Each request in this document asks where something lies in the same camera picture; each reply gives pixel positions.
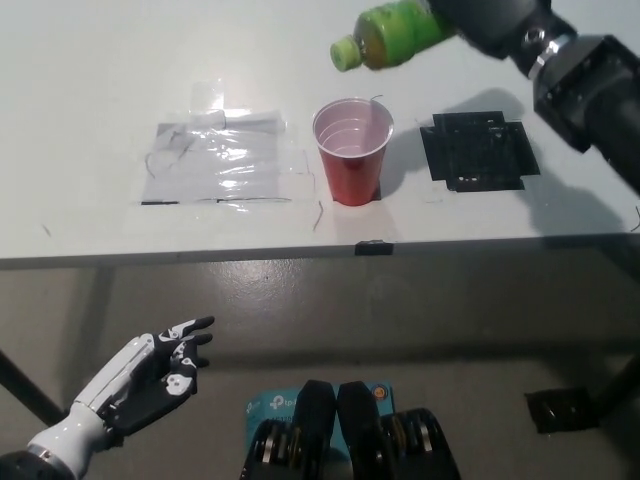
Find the blue box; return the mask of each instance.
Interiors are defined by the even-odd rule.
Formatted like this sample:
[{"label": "blue box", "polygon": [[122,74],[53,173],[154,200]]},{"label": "blue box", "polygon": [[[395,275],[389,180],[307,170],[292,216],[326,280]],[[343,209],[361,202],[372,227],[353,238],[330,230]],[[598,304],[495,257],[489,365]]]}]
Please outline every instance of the blue box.
[{"label": "blue box", "polygon": [[[376,398],[378,412],[380,415],[388,415],[394,413],[393,395],[389,382],[365,383]],[[340,385],[333,385],[333,391],[338,395]],[[247,403],[247,452],[251,448],[251,441],[258,429],[258,426],[264,420],[282,420],[290,422],[293,418],[293,412],[296,408],[296,400],[298,393],[302,388],[287,388],[280,390],[268,390],[260,393],[253,400]],[[349,461],[349,451],[342,437],[340,430],[340,422],[336,415],[333,426],[333,436],[331,437],[331,455],[332,461]]]}]

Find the gray floor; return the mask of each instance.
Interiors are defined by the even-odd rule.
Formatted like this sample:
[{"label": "gray floor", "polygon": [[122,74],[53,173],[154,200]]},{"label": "gray floor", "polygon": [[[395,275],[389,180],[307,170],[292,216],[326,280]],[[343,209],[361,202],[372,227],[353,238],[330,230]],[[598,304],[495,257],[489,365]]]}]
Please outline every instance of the gray floor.
[{"label": "gray floor", "polygon": [[[640,345],[640,285],[597,252],[2,272],[0,305],[2,348],[61,404],[130,337],[217,316],[199,394],[90,479],[237,478],[246,401],[308,378],[391,381],[398,409],[438,415],[466,480],[640,478],[640,405],[547,437],[523,399],[597,389]],[[40,427],[0,389],[0,450]]]}]

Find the red cup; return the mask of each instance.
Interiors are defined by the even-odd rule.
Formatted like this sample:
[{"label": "red cup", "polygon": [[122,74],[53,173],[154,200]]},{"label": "red cup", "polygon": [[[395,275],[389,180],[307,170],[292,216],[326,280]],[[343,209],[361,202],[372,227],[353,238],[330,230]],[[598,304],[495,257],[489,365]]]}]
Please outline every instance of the red cup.
[{"label": "red cup", "polygon": [[330,103],[313,121],[333,199],[358,207],[374,199],[393,118],[380,103],[346,98]]}]

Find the clear plastic bag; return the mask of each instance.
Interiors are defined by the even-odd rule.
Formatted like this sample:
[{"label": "clear plastic bag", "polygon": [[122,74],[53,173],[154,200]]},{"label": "clear plastic bag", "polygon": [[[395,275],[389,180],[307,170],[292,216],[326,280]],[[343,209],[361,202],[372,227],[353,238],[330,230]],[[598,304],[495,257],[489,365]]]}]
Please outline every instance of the clear plastic bag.
[{"label": "clear plastic bag", "polygon": [[143,202],[293,201],[312,198],[315,182],[304,152],[286,139],[277,111],[222,110],[199,88],[205,105],[183,123],[164,125],[145,158]]}]

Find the plastic bottle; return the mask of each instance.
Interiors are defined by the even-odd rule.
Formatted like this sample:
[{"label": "plastic bottle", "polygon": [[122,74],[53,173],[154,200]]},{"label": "plastic bottle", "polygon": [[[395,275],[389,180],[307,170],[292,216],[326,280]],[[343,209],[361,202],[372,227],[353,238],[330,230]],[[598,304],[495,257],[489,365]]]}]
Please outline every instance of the plastic bottle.
[{"label": "plastic bottle", "polygon": [[427,0],[400,0],[362,13],[353,35],[331,46],[331,60],[341,72],[363,63],[371,70],[395,67],[454,33]]}]

